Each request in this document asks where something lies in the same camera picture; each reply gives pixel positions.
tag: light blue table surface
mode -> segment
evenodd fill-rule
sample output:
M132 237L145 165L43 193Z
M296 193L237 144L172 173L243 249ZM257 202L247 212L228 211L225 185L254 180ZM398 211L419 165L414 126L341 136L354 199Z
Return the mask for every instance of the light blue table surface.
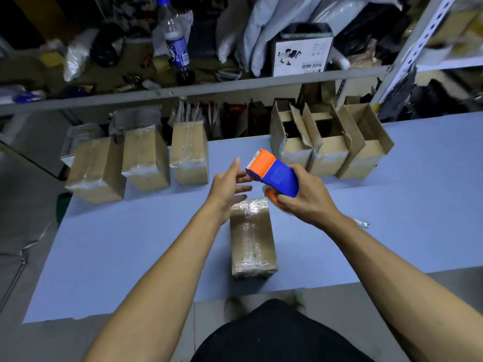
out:
M364 180L324 178L339 209L421 269L483 265L483 113L387 124L395 142ZM233 158L248 164L268 136L209 143L210 181ZM143 194L127 185L123 201L91 206L74 197L25 316L25 323L110 313L163 254L205 200L209 185ZM249 198L263 196L254 184ZM195 301L357 282L321 231L270 205L279 271L233 280L229 224L208 256Z

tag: bottle cap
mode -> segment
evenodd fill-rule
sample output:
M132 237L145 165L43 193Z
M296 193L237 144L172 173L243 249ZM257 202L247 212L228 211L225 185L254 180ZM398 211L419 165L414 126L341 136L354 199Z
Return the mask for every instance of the bottle cap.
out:
M157 0L157 3L159 5L171 5L171 1L170 0Z

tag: metal shelf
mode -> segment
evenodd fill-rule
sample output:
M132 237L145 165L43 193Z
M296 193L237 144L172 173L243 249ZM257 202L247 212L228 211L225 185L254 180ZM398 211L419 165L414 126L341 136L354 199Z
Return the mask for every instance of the metal shelf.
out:
M345 78L384 76L389 71L389 68L390 66L379 66L368 70L353 68L345 71L324 71L302 75L249 78L238 81L206 83L158 90L144 90L130 93L96 95L92 97L72 98L63 100L45 100L29 104L8 104L0 105L0 116L18 113L29 113L42 110L72 109L108 104L150 101L172 97L189 97L203 94L224 93L228 91L261 89L272 86L340 80Z
M418 72L448 70L450 68L474 66L483 66L483 51L478 51L477 53L463 57L449 56L443 62L437 65L420 65L416 63Z

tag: right hand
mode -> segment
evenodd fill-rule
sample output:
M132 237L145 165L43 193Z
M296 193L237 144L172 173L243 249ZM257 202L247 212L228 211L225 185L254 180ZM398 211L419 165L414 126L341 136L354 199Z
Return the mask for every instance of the right hand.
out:
M321 230L343 217L330 197L324 182L318 176L307 173L299 165L289 165L299 179L299 193L295 198L275 194L277 202L287 212Z

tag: floor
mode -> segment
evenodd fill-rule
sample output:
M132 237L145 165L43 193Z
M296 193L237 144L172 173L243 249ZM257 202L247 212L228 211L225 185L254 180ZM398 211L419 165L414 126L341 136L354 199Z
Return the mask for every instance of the floor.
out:
M21 129L12 128L16 133L14 147L48 170L58 172L61 164L57 153L68 123L54 113L22 119ZM95 315L81 320L22 324L57 232L56 198L64 191L62 182L0 153L0 253L20 254L27 244L39 240L30 248L29 263L0 313L2 361L80 361L109 319L109 315ZM0 297L19 267L18 256L0 256ZM483 267L430 276L483 313ZM298 292L309 317L335 329L375 361L408 361L360 283ZM251 310L269 298L287 299L291 293L251 295L241 301ZM212 300L192 305L172 361L190 360L203 340L224 323L224 303Z

